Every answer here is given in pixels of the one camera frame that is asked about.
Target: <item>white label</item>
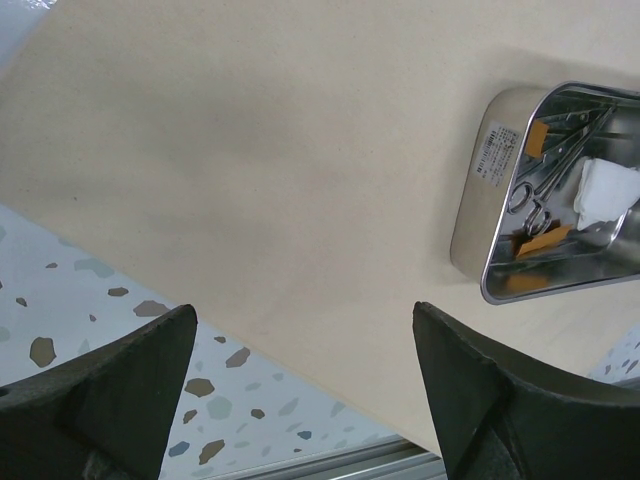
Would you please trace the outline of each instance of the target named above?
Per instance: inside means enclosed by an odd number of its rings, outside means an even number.
[[[500,185],[518,140],[520,133],[492,121],[473,161],[474,173],[494,187]]]

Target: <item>stainless steel tray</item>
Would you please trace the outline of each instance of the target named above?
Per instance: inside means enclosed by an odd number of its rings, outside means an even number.
[[[480,126],[451,242],[451,260],[480,283],[483,297],[502,304],[589,286],[640,278],[640,202],[616,222],[572,231],[555,248],[515,258],[514,238],[523,230],[523,210],[509,200],[532,159],[525,151],[535,119],[595,108],[615,108],[585,144],[581,155],[640,167],[640,93],[569,82],[551,91],[518,88],[489,105]],[[550,132],[553,144],[562,132]],[[577,161],[552,191],[552,220],[576,225],[573,199],[580,181]],[[544,170],[526,174],[532,184]]]

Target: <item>terrazzo floor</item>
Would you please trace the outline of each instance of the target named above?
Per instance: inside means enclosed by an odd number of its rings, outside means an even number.
[[[0,385],[173,307],[3,206],[0,285]],[[210,478],[391,435],[201,321],[160,478]]]

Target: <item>folded white cloth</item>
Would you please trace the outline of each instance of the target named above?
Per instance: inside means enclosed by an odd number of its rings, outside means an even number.
[[[618,220],[640,199],[640,172],[601,158],[588,159],[573,209],[578,230],[596,222]]]

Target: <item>label with printed text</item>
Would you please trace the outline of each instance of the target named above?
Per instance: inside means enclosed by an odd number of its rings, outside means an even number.
[[[500,185],[519,140],[520,133],[492,121],[473,160],[473,172],[494,187]]]

